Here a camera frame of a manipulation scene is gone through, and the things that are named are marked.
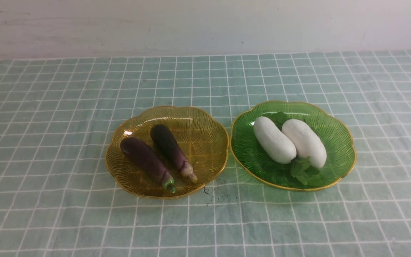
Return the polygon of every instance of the white radish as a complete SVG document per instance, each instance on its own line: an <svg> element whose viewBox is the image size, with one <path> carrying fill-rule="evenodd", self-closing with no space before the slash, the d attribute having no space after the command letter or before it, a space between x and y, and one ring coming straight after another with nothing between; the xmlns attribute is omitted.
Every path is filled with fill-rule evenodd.
<svg viewBox="0 0 411 257"><path fill-rule="evenodd" d="M293 142L300 158L310 157L310 164L321 169L326 163L326 148L315 132L302 120L289 119L282 132Z"/></svg>
<svg viewBox="0 0 411 257"><path fill-rule="evenodd" d="M253 124L256 139L269 157L281 164L288 164L296 157L296 148L268 117L261 116Z"/></svg>

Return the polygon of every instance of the scalloped plate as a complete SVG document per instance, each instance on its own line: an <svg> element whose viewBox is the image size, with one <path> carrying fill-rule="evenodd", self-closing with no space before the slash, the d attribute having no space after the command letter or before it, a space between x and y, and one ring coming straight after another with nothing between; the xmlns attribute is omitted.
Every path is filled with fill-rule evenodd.
<svg viewBox="0 0 411 257"><path fill-rule="evenodd" d="M169 127L194 168L194 173L198 177L197 184L183 179L157 152L176 182L177 190L172 194L162 189L150 176L124 157L120 150L120 142L129 136L137 137L153 148L150 129L155 124ZM148 198L179 198L198 191L223 171L228 159L228 145L226 129L207 112L195 107L154 107L127 120L117 128L107 149L106 166L118 185L127 192Z"/></svg>
<svg viewBox="0 0 411 257"><path fill-rule="evenodd" d="M282 171L282 164L273 161L258 143L253 123L270 112L285 112L290 119L302 120L320 137L328 154L321 170L321 186L305 186L289 172ZM287 190L328 188L347 176L356 164L356 150L349 129L340 120L305 102L266 101L240 114L233 121L230 147L235 159L248 173L265 184Z"/></svg>

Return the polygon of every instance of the yellow plate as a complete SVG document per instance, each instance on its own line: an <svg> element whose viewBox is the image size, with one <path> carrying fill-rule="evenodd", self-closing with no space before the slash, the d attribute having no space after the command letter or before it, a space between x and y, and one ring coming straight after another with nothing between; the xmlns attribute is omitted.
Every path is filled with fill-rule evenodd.
<svg viewBox="0 0 411 257"><path fill-rule="evenodd" d="M124 157L120 142L129 136L137 137L153 148L150 129L155 124L169 127L193 166L198 177L197 184L183 179L170 162L157 152L176 182L176 192L170 193ZM228 159L228 145L226 129L207 112L195 107L154 107L117 128L107 149L106 166L118 185L127 192L148 198L179 198L198 191L223 171Z"/></svg>

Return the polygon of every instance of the purple eggplant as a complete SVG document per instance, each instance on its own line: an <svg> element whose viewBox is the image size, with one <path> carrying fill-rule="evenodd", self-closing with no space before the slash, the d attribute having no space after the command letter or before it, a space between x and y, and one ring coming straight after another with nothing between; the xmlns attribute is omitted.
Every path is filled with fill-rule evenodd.
<svg viewBox="0 0 411 257"><path fill-rule="evenodd" d="M150 136L156 148L175 165L176 169L180 171L181 176L196 184L198 177L193 172L193 166L186 159L185 154L178 146L169 128L165 125L157 124L152 127Z"/></svg>
<svg viewBox="0 0 411 257"><path fill-rule="evenodd" d="M121 140L120 149L124 156L149 174L156 182L171 193L176 192L174 179L150 146L135 137Z"/></svg>

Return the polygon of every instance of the green glass plate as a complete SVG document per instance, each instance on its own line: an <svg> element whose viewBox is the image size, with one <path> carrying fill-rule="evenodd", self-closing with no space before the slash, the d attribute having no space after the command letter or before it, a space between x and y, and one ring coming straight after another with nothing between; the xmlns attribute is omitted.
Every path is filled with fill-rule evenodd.
<svg viewBox="0 0 411 257"><path fill-rule="evenodd" d="M258 143L253 123L263 114L285 112L290 119L307 123L323 142L327 159L321 169L321 186L303 185L283 164L273 161ZM356 164L356 150L349 129L322 109L305 102L266 101L240 114L231 127L231 152L238 163L265 184L295 191L317 191L338 183Z"/></svg>

